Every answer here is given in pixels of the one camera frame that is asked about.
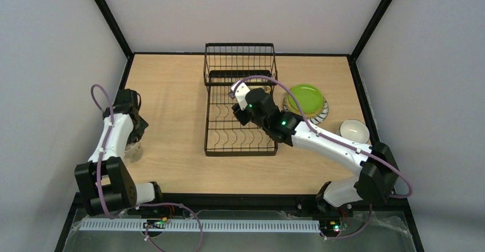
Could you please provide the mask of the yellow handled mug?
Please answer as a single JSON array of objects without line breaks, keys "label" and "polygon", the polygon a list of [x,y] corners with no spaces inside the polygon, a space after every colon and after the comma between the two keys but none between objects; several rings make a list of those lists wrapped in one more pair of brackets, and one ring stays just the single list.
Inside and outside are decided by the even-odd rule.
[{"label": "yellow handled mug", "polygon": [[256,86],[256,89],[263,89],[266,93],[272,92],[272,86]]}]

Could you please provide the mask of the cream ceramic mug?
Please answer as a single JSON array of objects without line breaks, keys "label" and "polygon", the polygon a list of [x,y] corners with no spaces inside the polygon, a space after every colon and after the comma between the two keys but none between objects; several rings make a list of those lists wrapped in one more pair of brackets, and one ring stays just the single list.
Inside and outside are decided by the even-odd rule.
[{"label": "cream ceramic mug", "polygon": [[141,141],[130,143],[126,145],[124,151],[124,160],[128,162],[137,162],[143,155],[143,148]]}]

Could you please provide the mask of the black wire dish rack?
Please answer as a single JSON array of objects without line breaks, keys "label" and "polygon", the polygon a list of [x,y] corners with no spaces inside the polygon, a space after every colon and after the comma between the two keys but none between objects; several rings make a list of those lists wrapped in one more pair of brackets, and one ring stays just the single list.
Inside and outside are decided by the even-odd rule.
[{"label": "black wire dish rack", "polygon": [[272,156],[276,143],[242,116],[252,107],[245,96],[252,89],[273,92],[277,78],[273,43],[209,42],[204,51],[207,89],[204,151],[208,157]]}]

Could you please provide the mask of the green plate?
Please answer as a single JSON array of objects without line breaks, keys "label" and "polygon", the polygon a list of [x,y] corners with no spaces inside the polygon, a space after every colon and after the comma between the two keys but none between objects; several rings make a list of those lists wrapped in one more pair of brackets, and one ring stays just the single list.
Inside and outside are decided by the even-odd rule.
[{"label": "green plate", "polygon": [[297,99],[303,112],[316,111],[321,107],[323,95],[321,91],[310,84],[299,84],[290,88],[290,91]]}]

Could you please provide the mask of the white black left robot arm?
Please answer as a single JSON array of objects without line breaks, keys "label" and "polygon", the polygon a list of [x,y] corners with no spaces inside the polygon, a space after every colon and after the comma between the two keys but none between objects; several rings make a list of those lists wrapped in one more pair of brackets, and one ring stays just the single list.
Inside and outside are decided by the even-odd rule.
[{"label": "white black left robot arm", "polygon": [[75,168],[80,196],[90,216],[161,202],[160,186],[156,182],[136,184],[124,164],[127,147],[138,145],[149,126],[140,116],[140,108],[138,92],[119,90],[113,106],[102,114],[104,128],[95,151]]}]

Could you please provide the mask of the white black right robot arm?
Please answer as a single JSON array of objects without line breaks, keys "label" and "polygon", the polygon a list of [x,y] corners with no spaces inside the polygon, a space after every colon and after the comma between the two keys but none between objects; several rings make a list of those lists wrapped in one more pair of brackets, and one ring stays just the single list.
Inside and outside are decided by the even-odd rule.
[{"label": "white black right robot arm", "polygon": [[280,110],[273,97],[262,88],[240,85],[231,88],[229,95],[237,101],[232,110],[242,125],[252,122],[271,140],[319,153],[352,173],[347,179],[323,185],[316,200],[324,210],[357,201],[383,206],[391,197],[397,174],[387,145],[354,143],[311,123],[306,124],[301,116]]}]

